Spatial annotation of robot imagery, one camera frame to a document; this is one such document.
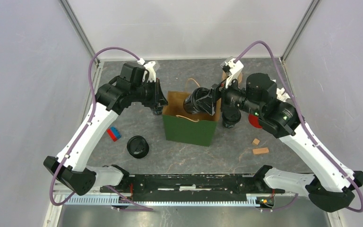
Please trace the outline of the green paper bag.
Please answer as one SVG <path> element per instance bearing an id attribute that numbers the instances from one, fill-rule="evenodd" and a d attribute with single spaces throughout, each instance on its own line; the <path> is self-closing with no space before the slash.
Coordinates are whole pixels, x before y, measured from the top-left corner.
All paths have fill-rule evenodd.
<path id="1" fill-rule="evenodd" d="M 165 138 L 168 141 L 208 147 L 221 116 L 220 101 L 213 116 L 207 113 L 191 115 L 183 108 L 183 102 L 189 95 L 184 91 L 168 91 L 169 105 L 164 107 L 162 114 Z"/>

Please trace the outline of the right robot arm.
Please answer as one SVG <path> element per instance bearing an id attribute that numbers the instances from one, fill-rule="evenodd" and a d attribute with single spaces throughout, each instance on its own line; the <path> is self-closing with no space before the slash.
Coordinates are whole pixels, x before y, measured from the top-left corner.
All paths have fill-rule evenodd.
<path id="1" fill-rule="evenodd" d="M 257 117 L 263 130 L 292 149 L 311 169 L 299 174 L 264 165 L 254 176 L 254 187 L 260 193 L 280 189 L 307 197 L 326 212 L 350 209 L 355 197 L 363 211 L 363 172 L 352 171 L 339 162 L 317 141 L 303 116 L 291 104 L 277 99 L 277 84 L 267 74 L 254 73 L 247 77 L 246 87 L 225 81 L 211 88 L 200 87 L 194 97 L 202 111 L 212 114 L 217 102 Z"/>

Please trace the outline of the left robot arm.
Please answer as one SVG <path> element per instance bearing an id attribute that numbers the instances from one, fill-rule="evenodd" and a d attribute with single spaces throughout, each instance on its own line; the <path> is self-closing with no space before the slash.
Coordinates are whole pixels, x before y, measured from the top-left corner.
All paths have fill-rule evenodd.
<path id="1" fill-rule="evenodd" d="M 79 196 L 106 185 L 120 193 L 128 190 L 130 181 L 123 169 L 114 165 L 92 167 L 87 161 L 102 135 L 132 103 L 141 103 L 155 115 L 162 113 L 168 101 L 156 77 L 158 67 L 156 61 L 127 62 L 120 75 L 98 88 L 96 104 L 91 105 L 75 135 L 61 152 L 43 162 L 52 175 L 57 175 L 56 180 Z"/>

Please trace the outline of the black coffee cup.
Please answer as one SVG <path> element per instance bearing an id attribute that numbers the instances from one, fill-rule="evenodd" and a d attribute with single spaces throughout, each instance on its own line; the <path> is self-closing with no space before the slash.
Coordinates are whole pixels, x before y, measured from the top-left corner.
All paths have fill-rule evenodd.
<path id="1" fill-rule="evenodd" d="M 225 128 L 233 128 L 241 120 L 241 112 L 237 108 L 227 107 L 222 111 L 222 125 Z"/>
<path id="2" fill-rule="evenodd" d="M 205 87 L 195 89 L 183 102 L 185 112 L 189 114 L 215 114 L 213 90 Z"/>
<path id="3" fill-rule="evenodd" d="M 158 107 L 158 108 L 151 108 L 151 112 L 153 115 L 159 116 L 162 115 L 163 113 L 163 107 Z"/>

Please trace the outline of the black coffee cup front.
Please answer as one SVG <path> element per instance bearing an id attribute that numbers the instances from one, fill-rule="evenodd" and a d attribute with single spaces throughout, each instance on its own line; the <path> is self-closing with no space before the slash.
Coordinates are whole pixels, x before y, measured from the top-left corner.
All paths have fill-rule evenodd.
<path id="1" fill-rule="evenodd" d="M 213 90 L 205 87 L 195 89 L 183 102 L 185 112 L 189 114 L 215 114 Z"/>

